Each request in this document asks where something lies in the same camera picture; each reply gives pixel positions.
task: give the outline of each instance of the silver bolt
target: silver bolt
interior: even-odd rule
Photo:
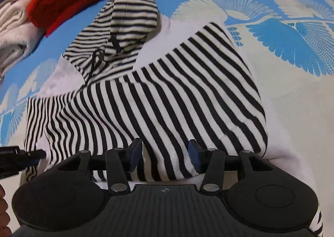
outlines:
[[[206,192],[217,192],[219,190],[219,186],[215,183],[207,183],[203,186],[203,189]]]
[[[115,183],[111,186],[111,190],[113,190],[116,193],[123,192],[128,187],[124,183]]]

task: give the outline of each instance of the bed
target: bed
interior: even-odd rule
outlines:
[[[0,145],[23,145],[25,130],[20,123],[26,117],[27,99],[39,91],[62,52],[106,1],[64,23],[6,74],[0,91]],[[334,0],[156,2],[159,11],[173,19],[224,17],[237,45],[247,52],[296,149],[308,160],[317,182],[324,236],[334,236]],[[7,183],[15,187],[18,182]],[[10,195],[12,191],[7,192],[7,201]],[[14,220],[10,226],[15,229],[18,225]]]

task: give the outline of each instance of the finger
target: finger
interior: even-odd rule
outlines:
[[[4,188],[1,186],[1,184],[0,184],[0,197],[4,197],[5,196],[5,190],[4,190]]]
[[[3,214],[7,209],[8,209],[7,202],[3,198],[0,198],[0,214]]]
[[[3,213],[2,215],[0,215],[0,227],[5,227],[9,224],[10,221],[10,217],[8,215],[8,213]]]
[[[8,227],[5,227],[2,230],[0,230],[0,237],[9,237],[11,235],[12,235],[12,231]]]

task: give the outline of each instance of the white fabric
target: white fabric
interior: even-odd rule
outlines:
[[[44,32],[31,22],[0,33],[0,74],[28,56],[43,37]]]
[[[28,19],[27,5],[31,0],[18,0],[8,2],[0,8],[0,33],[5,30],[14,29]]]
[[[175,46],[179,45],[182,41],[200,30],[209,21],[214,21],[219,24],[225,30],[229,39],[234,43],[232,36],[223,23],[223,20],[219,17],[214,19],[206,18],[206,20],[203,19],[197,22],[181,22],[170,20],[166,16],[161,15],[158,20],[157,28],[148,35],[146,43],[139,52],[133,70],[138,70],[141,67],[160,59]],[[240,48],[237,46],[235,47],[253,75],[253,79],[258,86],[263,108],[266,113],[268,147],[265,158],[272,164],[303,181],[316,191],[315,180],[309,166],[306,164],[304,158],[298,155],[293,149],[290,136],[281,124],[272,102],[266,97],[263,89],[261,89],[257,83],[256,74],[252,64],[248,60],[247,55]],[[81,85],[83,85],[83,83],[84,80],[81,74],[74,68],[74,66],[61,57],[55,73],[43,85],[38,96],[47,97],[64,94],[72,90],[77,90],[81,87]],[[47,150],[49,148],[49,144],[45,136],[38,140],[36,148],[49,151]],[[203,176],[200,175],[188,180],[179,180],[167,183],[160,182],[157,184],[195,184],[199,186],[202,180]],[[224,186],[230,187],[233,182],[235,182],[235,176],[228,173],[228,176],[224,181],[226,182]],[[132,189],[135,184],[137,183],[130,183]],[[99,185],[104,189],[107,188],[106,183],[99,183]]]

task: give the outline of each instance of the logo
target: logo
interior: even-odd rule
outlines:
[[[163,192],[163,193],[168,193],[168,192],[169,192],[169,189],[168,189],[168,188],[163,188],[163,189],[161,189],[160,191]]]

